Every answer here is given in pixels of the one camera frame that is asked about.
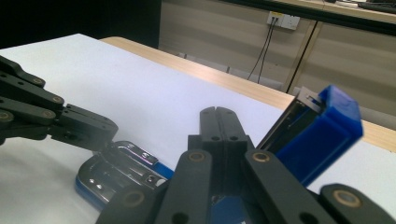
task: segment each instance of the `metal part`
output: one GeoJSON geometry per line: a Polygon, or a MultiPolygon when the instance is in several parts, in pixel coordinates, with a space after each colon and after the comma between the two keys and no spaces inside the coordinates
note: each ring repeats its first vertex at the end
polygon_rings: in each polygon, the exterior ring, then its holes
{"type": "Polygon", "coordinates": [[[245,159],[246,183],[270,223],[335,223],[272,153],[250,150],[245,159]]]}
{"type": "Polygon", "coordinates": [[[202,149],[213,157],[214,194],[237,195],[242,186],[240,162],[254,148],[236,114],[224,107],[200,113],[200,135],[189,135],[188,150],[202,149]]]}
{"type": "Polygon", "coordinates": [[[184,152],[163,198],[155,223],[207,223],[212,157],[203,150],[184,152]]]}
{"type": "Polygon", "coordinates": [[[146,189],[142,186],[125,187],[108,203],[96,223],[154,223],[167,186],[168,182],[155,190],[146,189]]]}
{"type": "Polygon", "coordinates": [[[324,186],[318,202],[338,223],[396,223],[381,207],[349,186],[324,186]]]}
{"type": "Polygon", "coordinates": [[[114,194],[128,186],[155,190],[167,178],[152,169],[158,159],[152,155],[149,161],[136,157],[141,154],[150,155],[128,141],[113,143],[82,164],[78,171],[78,182],[93,197],[100,199],[98,206],[101,208],[114,194]]]}
{"type": "Polygon", "coordinates": [[[43,89],[45,81],[0,56],[0,142],[6,138],[52,139],[89,150],[111,144],[117,125],[43,89]]]}
{"type": "Polygon", "coordinates": [[[308,127],[324,107],[318,95],[302,87],[276,124],[260,141],[257,148],[276,154],[308,127]]]}

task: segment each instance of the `blue stapler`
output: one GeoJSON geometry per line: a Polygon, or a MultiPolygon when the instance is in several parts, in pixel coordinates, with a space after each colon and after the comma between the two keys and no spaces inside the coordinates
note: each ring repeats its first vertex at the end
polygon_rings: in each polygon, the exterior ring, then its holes
{"type": "Polygon", "coordinates": [[[333,85],[320,94],[302,88],[257,148],[274,153],[308,186],[362,135],[355,100],[333,85]]]}

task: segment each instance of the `blue object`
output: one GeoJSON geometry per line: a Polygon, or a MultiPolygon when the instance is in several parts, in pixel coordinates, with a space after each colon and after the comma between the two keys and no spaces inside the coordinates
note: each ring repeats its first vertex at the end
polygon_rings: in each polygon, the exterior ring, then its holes
{"type": "Polygon", "coordinates": [[[166,179],[172,178],[172,175],[174,173],[173,170],[171,170],[169,167],[165,166],[161,162],[157,162],[155,165],[149,166],[149,168],[154,172],[157,172],[158,174],[162,175],[166,179]]]}
{"type": "Polygon", "coordinates": [[[358,103],[335,86],[318,98],[324,104],[313,122],[276,156],[308,186],[363,135],[358,103]]]}
{"type": "Polygon", "coordinates": [[[225,197],[212,206],[210,224],[239,224],[245,221],[240,197],[225,197]]]}

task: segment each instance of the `wall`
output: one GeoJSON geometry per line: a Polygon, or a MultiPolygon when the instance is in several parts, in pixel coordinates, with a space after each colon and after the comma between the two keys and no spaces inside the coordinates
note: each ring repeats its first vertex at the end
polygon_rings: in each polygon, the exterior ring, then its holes
{"type": "MultiPolygon", "coordinates": [[[[160,49],[249,73],[269,30],[267,18],[268,11],[224,2],[163,0],[160,49]]],[[[296,31],[275,28],[265,59],[265,77],[286,80],[308,25],[308,20],[300,20],[296,31]]]]}
{"type": "Polygon", "coordinates": [[[396,37],[323,24],[297,86],[329,83],[360,105],[396,116],[396,37]]]}

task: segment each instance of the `black cable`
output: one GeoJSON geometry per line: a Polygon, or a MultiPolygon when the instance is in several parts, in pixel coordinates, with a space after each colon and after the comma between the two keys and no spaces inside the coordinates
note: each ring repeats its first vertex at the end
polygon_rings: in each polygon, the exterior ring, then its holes
{"type": "MultiPolygon", "coordinates": [[[[264,67],[264,60],[265,60],[265,55],[267,55],[267,50],[270,47],[270,43],[271,43],[271,37],[272,37],[272,33],[274,31],[275,28],[275,23],[272,27],[272,29],[270,30],[270,38],[268,39],[268,44],[267,44],[267,48],[265,49],[264,55],[262,56],[262,68],[264,67]]],[[[260,73],[259,73],[259,78],[257,79],[257,84],[260,83],[260,77],[262,76],[262,68],[260,69],[260,73]]]]}
{"type": "Polygon", "coordinates": [[[254,64],[253,69],[251,70],[250,74],[248,75],[247,80],[250,79],[251,75],[252,75],[253,72],[254,72],[254,69],[256,69],[257,63],[259,62],[260,57],[262,56],[262,52],[264,51],[265,45],[267,44],[268,37],[270,36],[270,33],[271,33],[271,29],[273,29],[273,27],[275,26],[276,21],[277,21],[277,20],[275,20],[275,18],[273,17],[272,20],[271,20],[270,29],[268,30],[267,37],[265,38],[264,45],[262,46],[262,51],[260,52],[260,55],[259,55],[259,58],[257,59],[256,64],[254,64]]]}

